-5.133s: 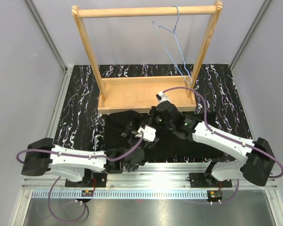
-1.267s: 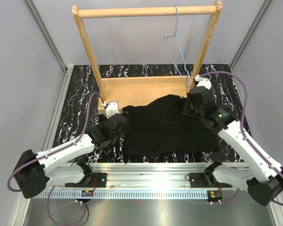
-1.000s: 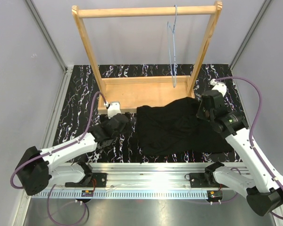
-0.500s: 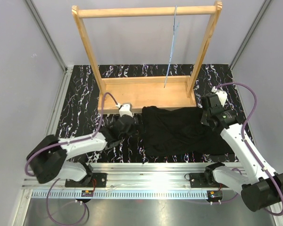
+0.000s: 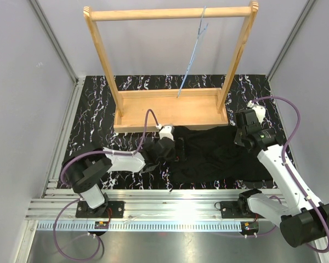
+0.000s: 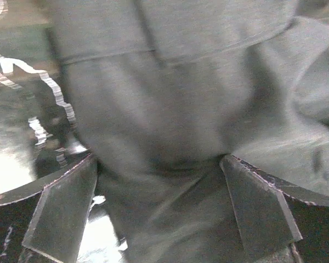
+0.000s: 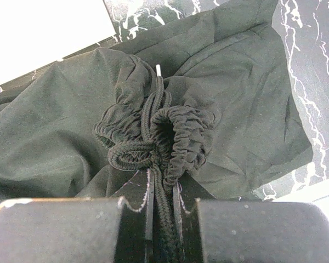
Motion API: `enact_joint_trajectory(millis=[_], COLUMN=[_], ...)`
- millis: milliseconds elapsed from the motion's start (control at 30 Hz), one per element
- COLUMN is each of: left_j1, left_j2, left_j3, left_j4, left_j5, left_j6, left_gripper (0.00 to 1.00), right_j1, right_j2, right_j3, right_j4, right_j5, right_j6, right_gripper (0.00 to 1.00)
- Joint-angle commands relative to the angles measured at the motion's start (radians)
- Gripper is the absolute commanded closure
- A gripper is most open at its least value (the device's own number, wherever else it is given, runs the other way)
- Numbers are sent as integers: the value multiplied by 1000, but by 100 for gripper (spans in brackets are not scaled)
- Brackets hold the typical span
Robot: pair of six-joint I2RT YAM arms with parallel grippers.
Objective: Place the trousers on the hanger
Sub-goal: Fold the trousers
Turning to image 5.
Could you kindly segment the black trousers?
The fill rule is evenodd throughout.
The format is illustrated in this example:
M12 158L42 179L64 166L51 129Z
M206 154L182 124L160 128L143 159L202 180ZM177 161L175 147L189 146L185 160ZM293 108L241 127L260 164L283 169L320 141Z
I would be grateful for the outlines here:
M267 169L247 149L234 143L235 126L208 130L174 128L174 138L183 142L176 150L180 160L170 162L170 180L174 183L208 183L224 179L247 182L271 181Z

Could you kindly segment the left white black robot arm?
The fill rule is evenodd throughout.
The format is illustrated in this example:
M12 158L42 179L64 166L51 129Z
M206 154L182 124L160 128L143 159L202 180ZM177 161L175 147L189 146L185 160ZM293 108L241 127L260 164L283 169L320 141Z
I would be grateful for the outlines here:
M101 191L101 178L107 173L146 173L161 163L176 163L184 159L183 142L176 143L168 137L146 142L135 151L101 149L88 145L63 163L60 178L61 182L81 197L76 217L100 218L111 215L113 210L108 195Z

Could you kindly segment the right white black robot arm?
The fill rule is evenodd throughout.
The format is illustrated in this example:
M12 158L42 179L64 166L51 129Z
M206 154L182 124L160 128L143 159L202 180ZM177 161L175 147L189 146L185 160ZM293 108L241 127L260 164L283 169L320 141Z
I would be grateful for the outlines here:
M292 247L326 237L329 244L329 204L323 204L307 186L283 152L281 139L274 129L261 122L265 108L257 106L235 113L235 144L245 147L267 169L281 191L286 204L252 189L239 195L237 211L244 218L258 214L279 227Z

